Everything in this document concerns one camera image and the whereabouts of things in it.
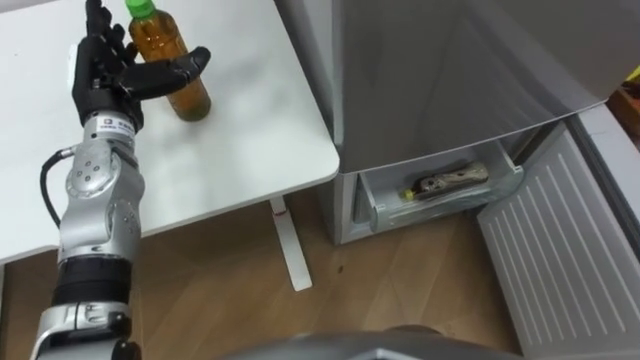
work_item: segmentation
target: label sticker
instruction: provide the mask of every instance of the label sticker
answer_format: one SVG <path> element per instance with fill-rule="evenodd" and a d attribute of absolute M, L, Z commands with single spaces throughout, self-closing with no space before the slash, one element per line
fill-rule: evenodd
<path fill-rule="evenodd" d="M 109 131 L 124 135 L 133 141 L 136 136 L 133 126 L 127 121 L 100 117 L 97 121 L 96 132 Z"/>

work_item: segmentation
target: green bottle cap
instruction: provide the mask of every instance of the green bottle cap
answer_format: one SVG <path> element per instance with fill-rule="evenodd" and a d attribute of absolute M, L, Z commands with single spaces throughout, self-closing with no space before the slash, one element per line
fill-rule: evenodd
<path fill-rule="evenodd" d="M 134 18 L 145 18 L 156 10 L 151 0 L 125 0 L 129 13 Z"/>

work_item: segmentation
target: refrigerator door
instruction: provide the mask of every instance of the refrigerator door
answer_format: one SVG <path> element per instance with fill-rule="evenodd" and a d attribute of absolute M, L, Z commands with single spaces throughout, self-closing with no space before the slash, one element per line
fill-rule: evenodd
<path fill-rule="evenodd" d="M 636 244 L 572 128 L 560 124 L 478 221 L 526 358 L 638 359 Z"/>
<path fill-rule="evenodd" d="M 640 64 L 637 0 L 324 1 L 343 173 L 591 107 Z"/>

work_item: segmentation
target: black cable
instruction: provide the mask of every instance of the black cable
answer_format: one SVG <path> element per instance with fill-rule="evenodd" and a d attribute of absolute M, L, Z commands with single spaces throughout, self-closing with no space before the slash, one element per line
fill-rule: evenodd
<path fill-rule="evenodd" d="M 64 159 L 62 150 L 56 151 L 55 154 L 51 155 L 49 160 L 42 164 L 42 170 L 40 171 L 40 192 L 42 193 L 42 200 L 44 200 L 47 211 L 49 211 L 51 219 L 53 219 L 53 222 L 56 223 L 58 228 L 60 228 L 60 218 L 56 213 L 56 209 L 53 208 L 53 204 L 51 204 L 51 199 L 49 198 L 49 191 L 47 190 L 47 173 L 62 159 Z"/>

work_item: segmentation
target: plastic bottle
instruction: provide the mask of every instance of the plastic bottle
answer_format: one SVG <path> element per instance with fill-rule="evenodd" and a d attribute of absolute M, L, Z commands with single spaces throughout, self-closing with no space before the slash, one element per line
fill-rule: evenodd
<path fill-rule="evenodd" d="M 129 34 L 145 61 L 173 59 L 188 53 L 169 13 L 156 9 L 152 0 L 126 0 L 126 4 L 133 17 Z M 211 99 L 201 79 L 167 97 L 173 110 L 185 121 L 201 120 L 211 109 Z"/>

